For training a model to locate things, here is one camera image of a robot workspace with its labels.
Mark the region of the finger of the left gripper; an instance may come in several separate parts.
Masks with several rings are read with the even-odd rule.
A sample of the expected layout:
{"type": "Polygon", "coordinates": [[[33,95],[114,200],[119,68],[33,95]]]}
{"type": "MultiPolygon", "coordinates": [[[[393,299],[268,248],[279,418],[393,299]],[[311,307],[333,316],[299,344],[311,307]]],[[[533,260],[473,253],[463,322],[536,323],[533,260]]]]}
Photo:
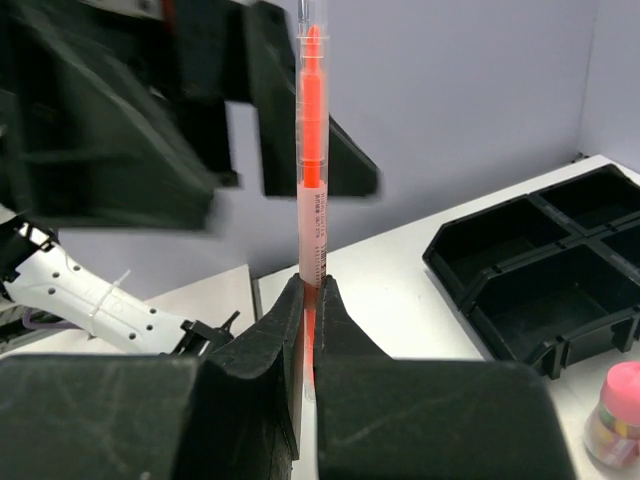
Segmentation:
{"type": "Polygon", "coordinates": [[[286,11],[275,4],[254,1],[245,14],[263,192],[293,197],[301,186],[325,186],[333,197],[373,196],[378,167],[329,113],[328,4],[298,6],[295,33],[286,11]]]}
{"type": "Polygon", "coordinates": [[[235,183],[222,1],[5,1],[1,204],[53,228],[202,230],[235,183]]]}

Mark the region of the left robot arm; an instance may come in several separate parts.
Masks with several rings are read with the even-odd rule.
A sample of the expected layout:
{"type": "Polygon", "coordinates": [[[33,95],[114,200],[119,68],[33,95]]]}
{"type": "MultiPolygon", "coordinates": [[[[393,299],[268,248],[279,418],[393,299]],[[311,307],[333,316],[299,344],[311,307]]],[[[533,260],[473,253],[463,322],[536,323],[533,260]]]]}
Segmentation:
{"type": "MultiPolygon", "coordinates": [[[[296,198],[300,276],[314,292],[325,276],[329,196],[375,193],[378,171],[329,114],[326,3],[299,5],[296,49],[275,39],[273,10],[258,1],[244,15],[249,90],[264,192],[296,198]]],[[[90,273],[35,230],[199,230],[210,211],[216,178],[193,129],[153,99],[94,29],[75,1],[1,5],[1,69],[12,84],[2,94],[11,242],[29,248],[4,270],[3,290],[124,352],[168,354],[181,339],[177,316],[90,273]]]]}

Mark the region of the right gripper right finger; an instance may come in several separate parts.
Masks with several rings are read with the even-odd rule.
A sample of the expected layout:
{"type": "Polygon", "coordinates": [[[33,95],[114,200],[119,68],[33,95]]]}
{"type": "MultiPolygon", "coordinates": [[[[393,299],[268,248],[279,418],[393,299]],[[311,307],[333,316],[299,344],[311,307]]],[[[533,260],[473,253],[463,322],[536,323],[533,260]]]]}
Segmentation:
{"type": "Polygon", "coordinates": [[[394,359],[320,290],[314,373],[322,479],[572,479],[551,397],[514,362],[394,359]]]}

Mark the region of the clear pen cap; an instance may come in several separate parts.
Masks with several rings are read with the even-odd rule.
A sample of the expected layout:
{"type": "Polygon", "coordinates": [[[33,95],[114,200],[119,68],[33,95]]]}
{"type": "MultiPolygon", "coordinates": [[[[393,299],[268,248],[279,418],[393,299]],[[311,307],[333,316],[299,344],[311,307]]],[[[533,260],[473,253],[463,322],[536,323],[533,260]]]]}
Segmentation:
{"type": "Polygon", "coordinates": [[[298,165],[307,184],[319,182],[329,143],[328,2],[299,1],[296,58],[298,165]]]}

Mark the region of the orange thin pen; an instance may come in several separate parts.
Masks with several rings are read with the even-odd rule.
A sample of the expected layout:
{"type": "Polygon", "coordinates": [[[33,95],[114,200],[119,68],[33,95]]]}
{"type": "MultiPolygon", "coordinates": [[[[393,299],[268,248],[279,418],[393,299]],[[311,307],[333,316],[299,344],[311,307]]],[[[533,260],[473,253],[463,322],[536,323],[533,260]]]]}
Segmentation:
{"type": "Polygon", "coordinates": [[[318,293],[326,276],[328,93],[325,29],[300,26],[296,84],[299,276],[304,284],[304,393],[315,399],[314,343],[318,293]]]}

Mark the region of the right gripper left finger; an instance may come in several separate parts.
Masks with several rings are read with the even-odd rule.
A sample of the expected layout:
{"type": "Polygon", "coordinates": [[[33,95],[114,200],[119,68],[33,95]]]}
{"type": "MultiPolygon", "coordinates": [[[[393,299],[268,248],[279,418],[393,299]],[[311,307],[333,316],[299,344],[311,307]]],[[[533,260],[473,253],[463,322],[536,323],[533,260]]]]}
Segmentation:
{"type": "Polygon", "coordinates": [[[299,456],[303,286],[201,356],[12,355],[5,479],[287,479],[299,456]]]}

